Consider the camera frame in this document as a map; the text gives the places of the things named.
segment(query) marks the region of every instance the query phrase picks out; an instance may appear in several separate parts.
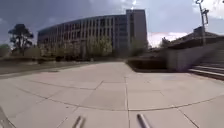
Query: walkway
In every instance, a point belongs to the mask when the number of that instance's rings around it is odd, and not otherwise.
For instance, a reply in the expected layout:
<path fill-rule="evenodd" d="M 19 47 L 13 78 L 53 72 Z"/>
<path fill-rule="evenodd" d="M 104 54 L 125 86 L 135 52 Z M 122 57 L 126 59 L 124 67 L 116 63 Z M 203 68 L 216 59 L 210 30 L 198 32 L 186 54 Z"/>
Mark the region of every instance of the walkway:
<path fill-rule="evenodd" d="M 0 80 L 0 105 L 17 128 L 223 128 L 224 83 L 187 73 L 135 73 L 102 63 Z"/>

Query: low wall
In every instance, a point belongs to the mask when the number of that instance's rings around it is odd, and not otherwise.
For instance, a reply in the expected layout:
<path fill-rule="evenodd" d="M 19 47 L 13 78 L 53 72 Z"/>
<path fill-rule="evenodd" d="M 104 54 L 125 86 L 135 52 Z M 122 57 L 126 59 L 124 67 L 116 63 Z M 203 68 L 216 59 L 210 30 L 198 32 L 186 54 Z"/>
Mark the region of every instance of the low wall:
<path fill-rule="evenodd" d="M 167 68 L 170 71 L 186 71 L 202 57 L 222 46 L 224 46 L 223 41 L 188 49 L 168 50 Z"/>

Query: sky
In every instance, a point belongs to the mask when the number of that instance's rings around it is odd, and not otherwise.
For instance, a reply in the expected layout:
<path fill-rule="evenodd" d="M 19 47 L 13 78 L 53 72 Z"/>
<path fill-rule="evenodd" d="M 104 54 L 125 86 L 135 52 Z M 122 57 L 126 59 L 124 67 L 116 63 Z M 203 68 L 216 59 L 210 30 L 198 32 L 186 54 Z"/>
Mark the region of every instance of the sky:
<path fill-rule="evenodd" d="M 207 31 L 224 34 L 222 0 L 204 0 L 202 6 L 210 10 Z M 38 30 L 54 24 L 125 14 L 126 9 L 146 10 L 148 40 L 153 46 L 162 37 L 173 40 L 201 24 L 194 0 L 0 0 L 0 43 L 9 42 L 8 30 L 17 23 L 24 23 L 36 37 Z"/>

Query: multi-story building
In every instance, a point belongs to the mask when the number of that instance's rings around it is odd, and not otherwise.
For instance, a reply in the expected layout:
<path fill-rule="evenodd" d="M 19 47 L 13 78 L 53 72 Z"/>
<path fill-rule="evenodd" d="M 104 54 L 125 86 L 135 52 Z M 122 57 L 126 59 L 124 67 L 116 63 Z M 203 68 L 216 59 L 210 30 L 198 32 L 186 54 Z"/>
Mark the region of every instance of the multi-story building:
<path fill-rule="evenodd" d="M 146 43 L 145 11 L 126 10 L 123 15 L 97 16 L 45 28 L 38 32 L 38 46 L 44 54 L 53 54 L 55 47 L 72 46 L 85 56 L 88 42 L 102 37 L 110 40 L 113 51 L 118 54 L 129 52 L 133 38 L 139 43 Z"/>

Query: lamp post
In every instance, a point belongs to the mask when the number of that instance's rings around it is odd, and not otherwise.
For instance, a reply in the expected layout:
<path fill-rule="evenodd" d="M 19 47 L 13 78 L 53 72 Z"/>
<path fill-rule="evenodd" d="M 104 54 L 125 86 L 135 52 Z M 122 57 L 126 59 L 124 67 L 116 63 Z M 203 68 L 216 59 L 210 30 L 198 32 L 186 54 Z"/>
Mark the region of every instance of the lamp post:
<path fill-rule="evenodd" d="M 205 24 L 208 24 L 208 12 L 209 10 L 207 9 L 202 9 L 202 6 L 201 6 L 201 3 L 203 2 L 204 0 L 196 0 L 195 3 L 199 5 L 199 9 L 200 9 L 200 13 L 201 13 L 201 21 L 202 21 L 202 39 L 203 39 L 203 45 L 206 44 L 206 38 L 205 38 Z"/>

